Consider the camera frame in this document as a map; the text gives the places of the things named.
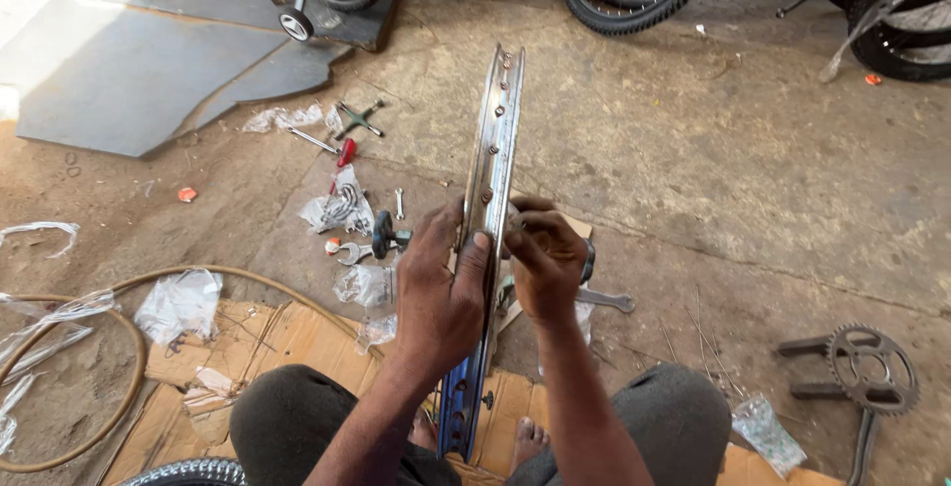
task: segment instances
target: man's left hand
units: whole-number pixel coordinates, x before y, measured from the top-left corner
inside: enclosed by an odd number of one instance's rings
[[[394,360],[428,387],[466,358],[482,333],[492,239],[482,231],[466,239],[453,276],[447,265],[461,223],[461,198],[427,213],[397,265]]]

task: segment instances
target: bare foot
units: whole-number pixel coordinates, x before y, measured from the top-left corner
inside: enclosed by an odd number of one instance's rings
[[[423,449],[435,452],[435,425],[429,420],[429,416],[422,408],[417,409],[417,414],[413,418],[413,427],[410,428],[410,435],[406,439]]]
[[[532,456],[541,453],[541,450],[552,442],[548,431],[534,424],[531,418],[518,420],[516,427],[516,449],[512,455],[512,468],[509,475],[516,472],[516,467]]]

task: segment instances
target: chainring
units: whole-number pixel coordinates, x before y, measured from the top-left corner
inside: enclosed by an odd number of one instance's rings
[[[877,328],[840,327],[829,339],[826,359],[845,394],[873,412],[900,416],[918,401],[918,378],[908,354]]]

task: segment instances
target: man's right hand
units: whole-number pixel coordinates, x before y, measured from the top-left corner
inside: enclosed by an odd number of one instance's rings
[[[516,257],[516,296],[535,324],[563,327],[576,324],[575,295],[588,259],[588,244],[554,210],[552,200],[519,197],[511,200],[519,215],[505,236]]]

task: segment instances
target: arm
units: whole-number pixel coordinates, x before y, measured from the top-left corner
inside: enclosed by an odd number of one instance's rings
[[[538,334],[554,458],[565,484],[652,486],[637,445],[614,415],[575,319],[588,256],[553,203],[513,199],[523,224],[505,237],[516,257],[516,294]]]
[[[478,342],[490,239],[476,232],[446,266],[462,200],[427,214],[398,265],[396,352],[383,361],[305,486],[393,484],[416,409]]]

